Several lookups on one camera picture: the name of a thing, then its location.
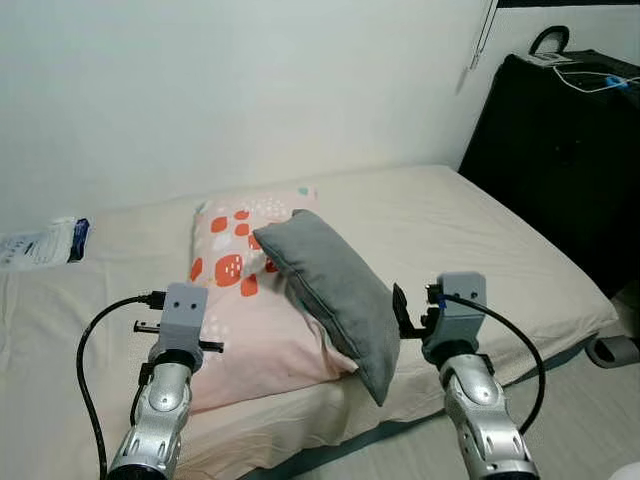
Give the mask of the grey pillow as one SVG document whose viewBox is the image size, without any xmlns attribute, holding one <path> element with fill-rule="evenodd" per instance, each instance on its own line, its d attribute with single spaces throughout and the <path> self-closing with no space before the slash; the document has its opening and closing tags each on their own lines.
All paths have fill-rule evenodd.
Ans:
<svg viewBox="0 0 640 480">
<path fill-rule="evenodd" d="M 388 285 L 316 212 L 296 209 L 253 238 L 284 275 L 285 294 L 324 325 L 333 346 L 355 361 L 372 402 L 384 406 L 401 351 Z"/>
</svg>

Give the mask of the pink pillow with orange spots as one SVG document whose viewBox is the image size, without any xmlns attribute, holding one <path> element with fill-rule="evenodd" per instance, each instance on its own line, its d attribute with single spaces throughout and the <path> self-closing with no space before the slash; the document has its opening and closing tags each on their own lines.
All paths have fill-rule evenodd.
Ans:
<svg viewBox="0 0 640 480">
<path fill-rule="evenodd" d="M 311 387 L 357 370 L 324 326 L 285 296 L 285 279 L 253 230 L 291 218 L 317 197 L 312 186 L 257 189 L 211 198 L 192 225 L 189 282 L 209 291 L 201 337 L 207 352 L 193 375 L 195 412 Z"/>
</svg>

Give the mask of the white plastic chair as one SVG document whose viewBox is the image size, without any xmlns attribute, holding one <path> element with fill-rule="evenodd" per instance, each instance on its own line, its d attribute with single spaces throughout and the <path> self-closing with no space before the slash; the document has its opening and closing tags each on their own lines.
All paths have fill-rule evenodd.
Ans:
<svg viewBox="0 0 640 480">
<path fill-rule="evenodd" d="M 614 471 L 607 480 L 640 480 L 640 462 L 627 463 Z"/>
</svg>

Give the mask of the bed with cream sheet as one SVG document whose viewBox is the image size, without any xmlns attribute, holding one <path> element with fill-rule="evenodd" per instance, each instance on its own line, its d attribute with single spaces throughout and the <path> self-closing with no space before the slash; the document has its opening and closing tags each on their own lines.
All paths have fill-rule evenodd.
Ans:
<svg viewBox="0 0 640 480">
<path fill-rule="evenodd" d="M 486 305 L 550 358 L 616 320 L 588 275 L 512 211 L 445 166 L 312 179 L 314 210 L 420 310 L 442 273 L 476 271 Z M 76 376 L 84 326 L 118 300 L 187 278 L 200 198 L 93 216 L 76 264 L 0 273 L 0 480 L 97 480 Z M 195 413 L 182 434 L 182 480 L 237 480 L 384 422 L 442 411 L 438 374 L 403 343 L 384 406 L 355 376 Z"/>
</svg>

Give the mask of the white plastic packet blue end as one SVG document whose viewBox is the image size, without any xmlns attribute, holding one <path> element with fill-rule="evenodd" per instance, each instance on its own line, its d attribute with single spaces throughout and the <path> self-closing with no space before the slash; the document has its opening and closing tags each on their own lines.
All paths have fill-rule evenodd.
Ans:
<svg viewBox="0 0 640 480">
<path fill-rule="evenodd" d="M 18 273 L 78 262 L 90 236 L 87 218 L 60 218 L 42 230 L 0 236 L 0 273 Z"/>
</svg>

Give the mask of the large black case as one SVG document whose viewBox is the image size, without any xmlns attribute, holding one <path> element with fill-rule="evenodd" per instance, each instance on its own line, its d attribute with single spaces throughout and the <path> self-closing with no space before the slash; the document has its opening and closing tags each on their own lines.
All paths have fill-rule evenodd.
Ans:
<svg viewBox="0 0 640 480">
<path fill-rule="evenodd" d="M 594 50 L 543 68 L 499 65 L 460 174 L 515 212 L 612 297 L 637 279 L 639 84 L 605 90 L 636 65 Z"/>
</svg>

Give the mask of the dark teal bed frame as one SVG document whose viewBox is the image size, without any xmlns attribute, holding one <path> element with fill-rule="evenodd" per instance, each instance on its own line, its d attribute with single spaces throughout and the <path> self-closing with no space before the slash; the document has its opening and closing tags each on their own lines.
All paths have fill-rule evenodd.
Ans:
<svg viewBox="0 0 640 480">
<path fill-rule="evenodd" d="M 436 419 L 436 417 L 445 416 L 443 410 L 430 413 L 428 416 L 421 417 L 412 421 L 385 421 L 380 422 L 376 428 L 366 431 L 353 438 L 346 440 L 338 445 L 321 445 L 321 447 L 308 448 L 300 453 L 293 454 L 287 461 L 271 468 L 255 468 L 248 474 L 239 477 L 238 480 L 289 480 L 291 477 L 306 474 L 306 472 L 315 470 L 326 463 L 339 460 L 347 454 L 355 453 L 367 445 L 381 442 L 393 436 L 401 435 L 406 431 L 416 428 L 417 425 L 424 424 Z"/>
</svg>

